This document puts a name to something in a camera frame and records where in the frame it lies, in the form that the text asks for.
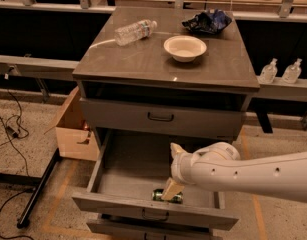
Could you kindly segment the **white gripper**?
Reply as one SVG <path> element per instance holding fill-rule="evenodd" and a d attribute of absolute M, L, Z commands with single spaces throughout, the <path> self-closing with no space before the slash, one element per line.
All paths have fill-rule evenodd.
<path fill-rule="evenodd" d="M 197 156 L 192 153 L 186 153 L 179 144 L 171 143 L 171 156 L 173 162 L 171 164 L 171 175 L 163 189 L 161 199 L 169 201 L 180 193 L 183 185 L 193 185 L 192 166 L 197 160 Z"/>

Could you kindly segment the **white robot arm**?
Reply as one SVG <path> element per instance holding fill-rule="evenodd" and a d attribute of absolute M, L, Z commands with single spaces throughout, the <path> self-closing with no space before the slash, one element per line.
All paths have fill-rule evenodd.
<path fill-rule="evenodd" d="M 212 192 L 243 192 L 307 203 L 307 152 L 242 160 L 218 142 L 193 153 L 170 145 L 171 177 L 162 192 L 170 200 L 188 185 Z"/>

